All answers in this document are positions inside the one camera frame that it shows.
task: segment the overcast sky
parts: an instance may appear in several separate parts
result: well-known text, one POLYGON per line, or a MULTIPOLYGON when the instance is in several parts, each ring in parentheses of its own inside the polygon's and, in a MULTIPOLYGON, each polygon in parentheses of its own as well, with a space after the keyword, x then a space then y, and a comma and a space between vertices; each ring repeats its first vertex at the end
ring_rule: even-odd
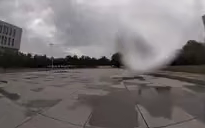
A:
POLYGON ((23 28, 21 51, 51 55, 54 43, 56 57, 111 56, 126 32, 176 50, 204 40, 203 14, 205 0, 0 0, 0 19, 23 28))

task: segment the pole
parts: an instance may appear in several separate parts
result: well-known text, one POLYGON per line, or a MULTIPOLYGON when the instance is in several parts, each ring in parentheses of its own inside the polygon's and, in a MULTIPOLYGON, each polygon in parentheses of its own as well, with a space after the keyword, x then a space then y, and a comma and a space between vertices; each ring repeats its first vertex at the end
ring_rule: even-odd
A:
POLYGON ((51 48, 51 69, 53 70, 54 69, 54 58, 53 58, 53 45, 54 44, 49 44, 50 45, 50 48, 51 48))

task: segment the paved plaza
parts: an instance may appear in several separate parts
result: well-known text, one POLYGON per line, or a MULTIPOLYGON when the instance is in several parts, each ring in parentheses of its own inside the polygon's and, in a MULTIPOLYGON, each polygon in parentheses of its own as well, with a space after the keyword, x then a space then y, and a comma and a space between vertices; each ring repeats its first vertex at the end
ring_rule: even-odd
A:
POLYGON ((0 128, 205 128, 205 86, 109 68, 0 74, 0 128))

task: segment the row of trees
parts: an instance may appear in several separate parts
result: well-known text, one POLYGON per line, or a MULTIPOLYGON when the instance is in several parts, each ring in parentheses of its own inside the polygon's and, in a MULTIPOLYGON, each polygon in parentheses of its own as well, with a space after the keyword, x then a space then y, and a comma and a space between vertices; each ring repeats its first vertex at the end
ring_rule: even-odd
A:
MULTIPOLYGON (((75 67, 96 67, 96 66, 116 66, 120 67, 121 54, 115 53, 111 59, 103 56, 99 59, 89 56, 66 56, 65 58, 55 58, 55 66, 72 65, 75 67)), ((21 52, 4 51, 0 52, 0 67, 3 68, 43 68, 48 67, 52 59, 46 55, 31 55, 21 52)), ((205 64, 205 44, 196 41, 188 41, 180 50, 180 55, 171 65, 202 65, 205 64)))
POLYGON ((179 56, 171 65, 204 65, 205 43, 190 40, 180 50, 179 56))
POLYGON ((0 67, 3 68, 45 68, 52 64, 54 66, 72 65, 75 67, 96 67, 112 65, 111 60, 103 56, 99 59, 89 56, 66 56, 65 58, 49 58, 46 55, 31 55, 14 51, 0 52, 0 67))

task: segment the stone paving tile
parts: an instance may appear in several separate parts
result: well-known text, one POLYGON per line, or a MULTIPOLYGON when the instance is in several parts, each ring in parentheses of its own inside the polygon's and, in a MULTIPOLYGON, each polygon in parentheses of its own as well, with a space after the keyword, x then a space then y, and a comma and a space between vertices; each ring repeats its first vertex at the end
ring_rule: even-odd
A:
POLYGON ((81 128, 80 126, 71 125, 62 121, 37 115, 18 128, 81 128))
POLYGON ((177 122, 181 122, 181 121, 194 118, 193 116, 187 114, 186 112, 184 112, 182 109, 178 107, 173 107, 171 115, 170 115, 171 117, 166 118, 166 117, 161 117, 161 116, 159 117, 152 116, 144 107, 140 105, 137 105, 137 106, 140 108, 140 111, 142 112, 149 127, 162 127, 162 126, 166 126, 169 124, 174 124, 177 122))
POLYGON ((76 100, 65 99, 43 114, 83 126, 90 113, 91 108, 88 106, 81 105, 76 100))
POLYGON ((6 98, 0 99, 0 128, 15 128, 28 117, 27 111, 6 98))
POLYGON ((205 128, 205 124, 194 119, 185 123, 167 126, 165 128, 205 128))

